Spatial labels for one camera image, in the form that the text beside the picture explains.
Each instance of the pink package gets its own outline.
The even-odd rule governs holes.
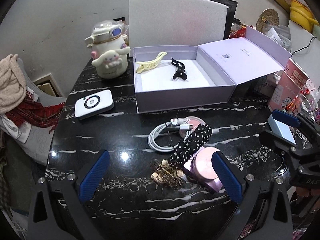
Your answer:
[[[308,75],[303,71],[300,66],[289,58],[287,65],[285,66],[284,72],[297,84],[301,89],[309,79]]]
[[[296,72],[292,71],[292,76],[295,77],[295,75],[296,75]],[[277,87],[276,87],[275,91],[273,92],[271,99],[268,102],[268,107],[269,107],[270,111],[273,111],[275,109],[279,109],[279,110],[285,109],[285,107],[289,103],[291,103],[291,101],[299,94],[299,92],[301,91],[301,88],[296,84],[296,82],[298,84],[301,84],[304,79],[304,77],[301,77],[302,78],[301,79],[300,76],[298,75],[298,77],[295,78],[295,81],[293,81],[287,75],[287,71],[284,71],[282,73],[281,78],[277,84]]]

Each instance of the cardboard box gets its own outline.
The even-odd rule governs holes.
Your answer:
[[[277,75],[276,73],[271,73],[259,78],[256,86],[254,87],[254,90],[271,98],[279,80],[279,75]]]
[[[136,61],[168,54],[155,69],[134,72],[138,113],[226,103],[237,85],[283,70],[291,55],[264,34],[247,28],[243,38],[199,46],[150,46],[133,49]],[[172,79],[171,57],[185,64],[187,80]]]

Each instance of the glass jar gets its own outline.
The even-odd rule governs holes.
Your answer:
[[[232,26],[231,26],[231,33],[235,32],[235,31],[238,31],[238,30],[241,30],[242,27],[241,27],[241,22],[239,19],[237,18],[233,18],[233,22],[232,22]]]

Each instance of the blue gripper pad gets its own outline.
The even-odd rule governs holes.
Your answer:
[[[280,111],[278,109],[272,112],[273,119],[282,122],[291,127],[300,127],[300,121],[297,117],[286,112]]]
[[[217,173],[220,181],[222,182],[224,188],[226,189],[230,199],[238,204],[241,203],[243,199],[243,187],[238,181],[236,176],[232,173],[231,169],[228,167],[225,161],[229,165],[232,165],[228,159],[223,155],[224,159],[221,157],[222,152],[215,152],[212,155],[211,162],[214,171]]]
[[[100,157],[97,159],[94,165],[91,165],[92,168],[87,172],[87,174],[84,175],[85,177],[78,185],[78,196],[81,203],[84,203],[92,198],[93,193],[98,187],[100,180],[109,166],[109,152],[103,150],[102,153],[101,151],[99,153]]]

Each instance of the yellow hair claw clip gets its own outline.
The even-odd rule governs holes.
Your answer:
[[[136,69],[136,72],[140,74],[145,70],[150,70],[157,67],[157,65],[160,63],[162,58],[167,54],[168,53],[162,51],[158,54],[158,56],[154,60],[145,61],[145,62],[137,61],[136,63],[139,64],[140,66]]]

